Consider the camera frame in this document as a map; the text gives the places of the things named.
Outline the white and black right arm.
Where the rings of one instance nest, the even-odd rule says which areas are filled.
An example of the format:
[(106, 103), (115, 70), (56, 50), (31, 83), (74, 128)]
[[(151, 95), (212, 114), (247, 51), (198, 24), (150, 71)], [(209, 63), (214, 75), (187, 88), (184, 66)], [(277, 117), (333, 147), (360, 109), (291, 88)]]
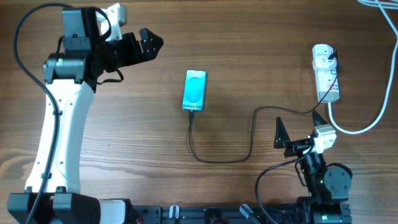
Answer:
[(331, 148), (336, 140), (334, 127), (327, 123), (316, 111), (312, 111), (314, 129), (305, 139), (290, 139), (282, 118), (276, 118), (274, 148), (285, 149), (285, 157), (293, 157), (262, 171), (256, 179), (254, 192), (259, 208), (267, 221), (288, 223), (287, 212), (271, 215), (261, 203), (259, 183), (268, 172), (295, 164), (300, 183), (308, 190), (307, 197), (299, 197), (294, 216), (296, 223), (351, 223), (351, 210), (346, 203), (353, 173), (350, 168), (340, 163), (327, 164), (323, 153)]

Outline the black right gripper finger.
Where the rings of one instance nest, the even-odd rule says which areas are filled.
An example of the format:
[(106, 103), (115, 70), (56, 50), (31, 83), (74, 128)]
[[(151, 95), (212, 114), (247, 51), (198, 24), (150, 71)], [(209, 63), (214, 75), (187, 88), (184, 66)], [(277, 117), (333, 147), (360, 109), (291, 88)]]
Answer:
[(276, 118), (276, 129), (274, 138), (274, 148), (281, 149), (287, 148), (290, 144), (290, 138), (283, 124), (282, 118), (278, 116)]
[(327, 122), (315, 110), (312, 111), (312, 119), (313, 119), (314, 126), (321, 126), (321, 125), (327, 124)]

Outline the white charger plug adapter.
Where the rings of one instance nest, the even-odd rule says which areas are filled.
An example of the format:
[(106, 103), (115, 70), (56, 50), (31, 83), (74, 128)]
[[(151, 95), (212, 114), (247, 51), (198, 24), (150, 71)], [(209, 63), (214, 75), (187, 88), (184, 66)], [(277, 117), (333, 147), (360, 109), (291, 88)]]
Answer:
[(313, 69), (317, 72), (333, 70), (336, 68), (336, 64), (336, 59), (329, 59), (327, 55), (318, 55), (313, 59)]

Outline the white power strip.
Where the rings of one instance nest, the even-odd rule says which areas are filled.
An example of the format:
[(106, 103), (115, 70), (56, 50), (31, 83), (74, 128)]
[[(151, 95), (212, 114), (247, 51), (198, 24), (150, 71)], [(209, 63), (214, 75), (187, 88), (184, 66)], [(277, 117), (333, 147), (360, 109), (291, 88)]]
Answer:
[(333, 103), (340, 99), (340, 91), (337, 79), (338, 59), (337, 52), (327, 44), (316, 44), (312, 48), (313, 59), (318, 55), (327, 55), (329, 59), (335, 58), (336, 68), (327, 71), (314, 71), (318, 101), (321, 103)]

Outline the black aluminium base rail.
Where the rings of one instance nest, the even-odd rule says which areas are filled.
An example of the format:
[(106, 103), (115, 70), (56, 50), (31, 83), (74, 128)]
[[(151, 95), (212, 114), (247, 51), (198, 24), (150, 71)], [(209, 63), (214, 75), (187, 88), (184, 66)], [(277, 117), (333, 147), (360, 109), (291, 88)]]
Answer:
[(348, 204), (310, 205), (307, 202), (268, 205), (264, 215), (259, 207), (161, 207), (135, 206), (133, 224), (211, 224), (211, 223), (327, 223), (352, 224)]

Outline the Galaxy smartphone with cyan screen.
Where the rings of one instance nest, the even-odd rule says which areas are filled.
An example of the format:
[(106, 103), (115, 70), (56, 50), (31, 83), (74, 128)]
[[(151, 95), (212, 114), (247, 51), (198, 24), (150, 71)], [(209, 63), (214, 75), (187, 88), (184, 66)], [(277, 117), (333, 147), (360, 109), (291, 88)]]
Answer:
[(207, 73), (203, 70), (187, 70), (183, 88), (183, 110), (203, 110), (205, 100), (206, 76)]

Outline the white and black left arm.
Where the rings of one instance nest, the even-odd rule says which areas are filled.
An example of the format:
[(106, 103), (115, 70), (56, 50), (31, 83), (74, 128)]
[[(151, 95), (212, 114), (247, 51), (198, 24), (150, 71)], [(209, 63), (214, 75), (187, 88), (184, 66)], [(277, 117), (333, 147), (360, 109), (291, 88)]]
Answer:
[(103, 73), (156, 58), (163, 40), (149, 29), (122, 33), (127, 9), (62, 4), (64, 34), (44, 62), (38, 81), (45, 118), (34, 166), (22, 193), (11, 193), (8, 212), (19, 223), (139, 223), (128, 199), (98, 199), (80, 192), (85, 121)]

